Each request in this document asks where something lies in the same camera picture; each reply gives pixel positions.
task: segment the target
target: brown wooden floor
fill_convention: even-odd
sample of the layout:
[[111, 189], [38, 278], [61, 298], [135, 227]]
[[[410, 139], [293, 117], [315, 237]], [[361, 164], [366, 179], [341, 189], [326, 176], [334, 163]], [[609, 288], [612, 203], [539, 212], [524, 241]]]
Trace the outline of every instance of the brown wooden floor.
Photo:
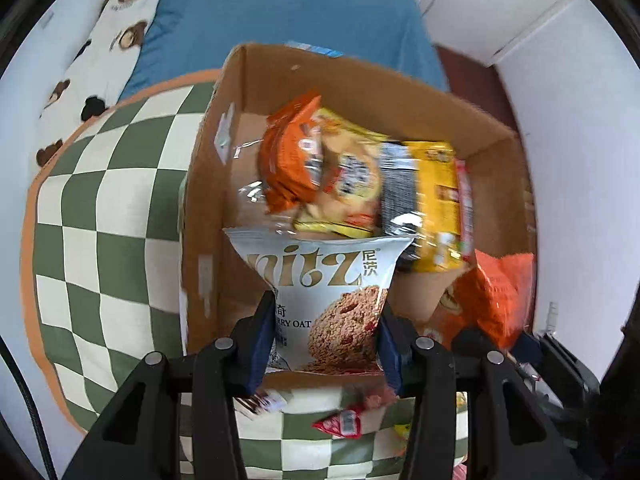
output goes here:
[[487, 68], [443, 46], [436, 49], [451, 92], [479, 106], [517, 132], [518, 125], [496, 69]]

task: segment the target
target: white door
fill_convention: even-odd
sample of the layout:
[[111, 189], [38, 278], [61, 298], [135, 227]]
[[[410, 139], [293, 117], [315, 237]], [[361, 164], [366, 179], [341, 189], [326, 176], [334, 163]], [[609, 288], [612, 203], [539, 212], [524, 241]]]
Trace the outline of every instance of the white door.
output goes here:
[[434, 43], [493, 64], [568, 0], [433, 0], [424, 16]]

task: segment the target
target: black cable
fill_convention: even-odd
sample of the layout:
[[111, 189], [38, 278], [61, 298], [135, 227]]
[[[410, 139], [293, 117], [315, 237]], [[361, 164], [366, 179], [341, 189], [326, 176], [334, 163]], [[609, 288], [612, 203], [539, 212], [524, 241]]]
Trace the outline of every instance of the black cable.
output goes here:
[[44, 434], [44, 429], [42, 427], [42, 422], [40, 421], [40, 415], [38, 414], [36, 403], [33, 402], [33, 397], [31, 396], [29, 387], [27, 386], [27, 383], [22, 376], [20, 368], [18, 368], [18, 365], [15, 362], [14, 356], [11, 355], [11, 352], [9, 352], [7, 345], [4, 343], [4, 339], [2, 339], [2, 336], [0, 336], [0, 355], [2, 355], [2, 358], [4, 359], [7, 368], [9, 368], [11, 375], [14, 376], [15, 383], [18, 385], [20, 393], [24, 398], [24, 403], [27, 405], [27, 410], [29, 412], [29, 416], [31, 417], [31, 424], [33, 425], [33, 430], [36, 433], [36, 440], [38, 441], [38, 447], [40, 448], [42, 461], [44, 462], [44, 467], [47, 470], [49, 480], [58, 480], [58, 475], [56, 475], [56, 469], [53, 467], [53, 460], [51, 459], [51, 453], [49, 451], [49, 446], [47, 445], [47, 437]]

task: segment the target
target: orange fabric trim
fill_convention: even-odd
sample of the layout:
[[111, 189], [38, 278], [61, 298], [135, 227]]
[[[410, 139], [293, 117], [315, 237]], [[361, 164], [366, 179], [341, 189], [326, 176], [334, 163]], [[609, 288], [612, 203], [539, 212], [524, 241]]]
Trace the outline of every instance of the orange fabric trim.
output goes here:
[[[220, 76], [220, 70], [203, 70], [201, 72], [195, 72], [193, 74], [183, 75], [169, 81], [164, 81], [156, 85], [150, 86], [144, 90], [141, 90], [137, 94], [133, 95], [129, 99], [118, 103], [117, 105], [108, 108], [108, 110], [117, 110], [120, 107], [128, 105], [130, 103], [139, 101], [151, 95], [165, 92], [173, 88], [179, 88], [181, 86], [205, 83], [209, 81], [216, 81]], [[38, 205], [38, 192], [40, 186], [49, 176], [52, 168], [55, 166], [56, 161], [62, 156], [66, 149], [78, 138], [82, 132], [84, 132], [89, 126], [91, 126], [98, 118], [93, 117], [87, 122], [82, 124], [62, 145], [62, 147], [51, 157], [49, 162], [40, 170], [31, 183], [29, 190], [27, 191], [27, 202], [24, 213], [24, 221], [22, 222], [22, 239], [20, 242], [20, 299], [22, 301], [22, 316], [24, 319], [24, 327], [27, 333], [27, 339], [29, 341], [29, 349], [34, 360], [42, 370], [47, 385], [53, 394], [53, 398], [56, 404], [60, 408], [60, 411], [65, 415], [66, 419], [81, 433], [86, 431], [80, 427], [76, 420], [72, 417], [66, 406], [65, 397], [62, 394], [62, 388], [58, 383], [58, 376], [56, 371], [47, 359], [44, 353], [44, 344], [42, 342], [42, 335], [40, 333], [40, 323], [38, 322], [38, 309], [36, 306], [35, 286], [33, 283], [33, 237], [36, 224], [36, 208]]]

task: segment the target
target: green and white checkered fabric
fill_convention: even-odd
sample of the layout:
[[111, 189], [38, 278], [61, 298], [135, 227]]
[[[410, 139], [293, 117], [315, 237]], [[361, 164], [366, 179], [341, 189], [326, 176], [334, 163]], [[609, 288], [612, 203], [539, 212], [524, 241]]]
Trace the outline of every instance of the green and white checkered fabric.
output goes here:
[[[405, 442], [395, 424], [409, 424], [414, 400], [401, 399], [387, 408], [362, 414], [360, 438], [337, 438], [311, 424], [356, 401], [351, 390], [323, 388], [294, 390], [282, 412], [249, 420], [236, 412], [242, 459], [250, 479], [286, 480], [396, 480], [404, 458]], [[466, 405], [456, 415], [456, 465], [464, 460], [468, 444]], [[182, 480], [193, 479], [191, 453], [191, 406], [180, 412], [180, 459]]]
[[213, 84], [105, 112], [40, 188], [40, 330], [69, 411], [87, 430], [139, 359], [182, 354], [178, 188]]

